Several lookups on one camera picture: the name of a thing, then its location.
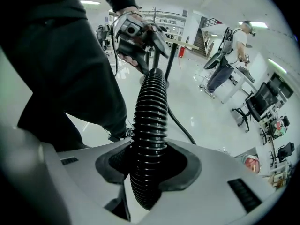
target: staircase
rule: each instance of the staircase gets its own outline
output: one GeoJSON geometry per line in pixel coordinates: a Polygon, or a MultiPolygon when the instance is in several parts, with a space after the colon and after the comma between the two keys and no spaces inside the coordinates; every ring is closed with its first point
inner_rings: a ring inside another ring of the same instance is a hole
{"type": "Polygon", "coordinates": [[[200,56],[203,56],[206,58],[206,52],[205,52],[205,46],[204,46],[204,39],[202,35],[201,29],[198,29],[195,41],[194,41],[194,46],[199,47],[198,49],[192,49],[192,51],[200,56]]]}

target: jeans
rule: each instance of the jeans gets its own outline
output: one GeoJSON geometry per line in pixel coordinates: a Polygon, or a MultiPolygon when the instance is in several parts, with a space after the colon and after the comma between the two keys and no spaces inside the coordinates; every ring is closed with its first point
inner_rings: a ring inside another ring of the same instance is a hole
{"type": "Polygon", "coordinates": [[[115,137],[125,134],[125,101],[87,19],[43,19],[5,32],[3,51],[33,92],[20,128],[57,151],[85,147],[66,113],[115,137]]]}
{"type": "Polygon", "coordinates": [[[207,82],[208,91],[210,93],[214,93],[214,91],[229,78],[230,74],[233,72],[233,69],[233,67],[228,65],[226,58],[223,57],[220,61],[219,67],[207,82]]]}

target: ceiling light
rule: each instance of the ceiling light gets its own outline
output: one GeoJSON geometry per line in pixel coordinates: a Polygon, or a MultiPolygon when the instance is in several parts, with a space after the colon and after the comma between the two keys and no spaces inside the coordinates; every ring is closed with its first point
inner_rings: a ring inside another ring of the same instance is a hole
{"type": "Polygon", "coordinates": [[[100,2],[93,2],[93,1],[80,1],[82,4],[94,4],[94,5],[99,5],[100,2]]]}
{"type": "Polygon", "coordinates": [[[268,58],[269,62],[272,63],[275,67],[277,67],[280,71],[287,73],[281,66],[279,66],[276,62],[274,62],[272,59],[268,58]]]}
{"type": "Polygon", "coordinates": [[[268,28],[268,26],[264,22],[250,22],[253,27],[258,28],[268,28]]]}

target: office chair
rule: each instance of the office chair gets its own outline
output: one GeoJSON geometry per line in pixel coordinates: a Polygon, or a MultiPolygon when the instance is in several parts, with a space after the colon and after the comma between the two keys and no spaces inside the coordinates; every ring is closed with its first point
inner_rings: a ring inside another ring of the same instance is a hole
{"type": "Polygon", "coordinates": [[[274,161],[276,160],[276,158],[279,159],[280,163],[284,162],[287,157],[292,155],[294,150],[295,150],[294,143],[289,142],[286,146],[281,146],[280,148],[278,148],[278,153],[277,153],[276,157],[271,152],[271,159],[272,159],[271,166],[273,166],[274,161]]]}
{"type": "Polygon", "coordinates": [[[283,135],[280,135],[280,136],[275,135],[275,130],[276,130],[276,128],[275,128],[274,125],[275,125],[275,123],[277,123],[279,120],[282,120],[282,121],[283,121],[285,127],[288,127],[288,126],[290,125],[290,121],[289,121],[289,119],[288,119],[287,116],[280,117],[279,119],[274,119],[273,121],[269,122],[269,124],[268,124],[268,132],[265,132],[265,131],[261,128],[262,133],[261,133],[260,135],[261,135],[261,136],[263,137],[263,139],[264,139],[263,145],[265,145],[265,144],[267,143],[269,137],[272,137],[272,139],[274,140],[274,139],[276,139],[276,138],[279,138],[279,137],[283,136],[283,135]]]}
{"type": "Polygon", "coordinates": [[[259,88],[258,92],[254,95],[253,92],[249,94],[246,98],[246,105],[248,107],[248,113],[244,113],[241,108],[233,108],[231,111],[237,111],[242,117],[242,122],[238,124],[238,126],[242,125],[246,122],[248,130],[249,123],[248,123],[248,116],[252,115],[254,119],[259,122],[261,120],[261,115],[273,104],[275,104],[278,99],[278,88],[276,88],[273,81],[268,81],[268,83],[263,82],[261,87],[259,88]]]}

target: backpack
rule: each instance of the backpack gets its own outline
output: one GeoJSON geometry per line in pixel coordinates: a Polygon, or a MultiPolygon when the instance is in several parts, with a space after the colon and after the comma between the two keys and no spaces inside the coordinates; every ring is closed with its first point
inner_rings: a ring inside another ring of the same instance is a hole
{"type": "Polygon", "coordinates": [[[224,40],[223,40],[223,48],[221,49],[221,53],[230,54],[233,51],[233,35],[237,31],[242,31],[242,29],[238,28],[233,32],[230,28],[227,28],[224,34],[224,40]]]}

